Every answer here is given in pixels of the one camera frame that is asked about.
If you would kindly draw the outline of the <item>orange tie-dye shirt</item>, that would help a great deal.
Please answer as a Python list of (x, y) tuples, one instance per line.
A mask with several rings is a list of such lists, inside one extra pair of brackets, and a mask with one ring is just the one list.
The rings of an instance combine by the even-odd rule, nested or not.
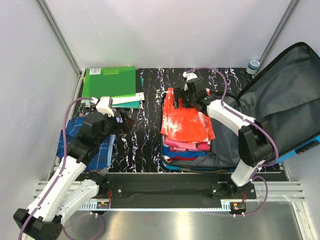
[(169, 140), (188, 143), (215, 139), (211, 118), (195, 108), (174, 108), (174, 89), (166, 93), (162, 113), (161, 134)]

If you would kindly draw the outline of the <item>blue plaid shirt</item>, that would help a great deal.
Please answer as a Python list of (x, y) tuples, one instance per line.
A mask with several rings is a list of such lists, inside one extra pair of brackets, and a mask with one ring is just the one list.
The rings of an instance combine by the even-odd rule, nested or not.
[(56, 153), (60, 158), (57, 171), (62, 172), (69, 160), (84, 164), (86, 171), (109, 167), (117, 130), (117, 119), (99, 112), (64, 120)]

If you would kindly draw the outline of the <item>pink camouflage shirt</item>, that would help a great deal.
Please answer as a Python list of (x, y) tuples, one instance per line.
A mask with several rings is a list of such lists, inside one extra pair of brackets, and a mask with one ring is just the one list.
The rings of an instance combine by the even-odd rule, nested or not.
[(178, 151), (178, 152), (186, 152), (186, 151), (209, 151), (211, 149), (210, 144), (208, 142), (200, 142), (200, 143), (188, 143), (188, 142), (181, 142), (181, 141), (174, 141), (169, 140), (166, 138), (164, 140), (164, 144), (169, 146), (171, 151)]

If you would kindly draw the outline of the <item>blue shirt white letters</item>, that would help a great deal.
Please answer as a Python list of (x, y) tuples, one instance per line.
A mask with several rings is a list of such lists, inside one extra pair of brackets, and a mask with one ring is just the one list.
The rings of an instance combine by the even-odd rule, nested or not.
[(168, 160), (169, 158), (173, 158), (175, 156), (180, 156), (184, 158), (198, 158), (204, 157), (207, 153), (205, 151), (171, 151), (169, 147), (164, 147), (162, 149), (162, 156)]

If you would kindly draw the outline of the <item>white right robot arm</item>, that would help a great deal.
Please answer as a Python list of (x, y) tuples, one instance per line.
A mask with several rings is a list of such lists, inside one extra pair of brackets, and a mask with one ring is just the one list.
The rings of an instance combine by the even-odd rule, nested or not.
[(224, 102), (221, 97), (208, 94), (206, 89), (197, 89), (195, 82), (187, 82), (184, 87), (173, 89), (173, 106), (178, 109), (180, 103), (184, 108), (194, 108), (211, 119), (217, 120), (229, 128), (238, 137), (238, 162), (231, 174), (233, 182), (227, 185), (228, 195), (239, 198), (245, 192), (245, 185), (253, 181), (254, 175), (271, 155), (274, 162), (279, 158), (279, 150), (270, 136), (270, 126), (265, 119), (257, 121)]

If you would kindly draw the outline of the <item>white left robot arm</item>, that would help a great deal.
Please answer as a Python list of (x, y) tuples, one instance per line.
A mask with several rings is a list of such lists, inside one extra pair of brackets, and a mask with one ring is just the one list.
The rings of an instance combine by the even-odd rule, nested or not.
[(89, 113), (42, 192), (26, 209), (19, 208), (14, 213), (20, 234), (35, 240), (56, 240), (66, 222), (83, 204), (93, 197), (103, 198), (108, 193), (108, 184), (97, 172), (90, 173), (72, 193), (67, 192), (99, 153), (101, 144), (111, 135), (128, 134), (133, 124), (124, 111), (119, 111), (118, 117), (106, 111)]

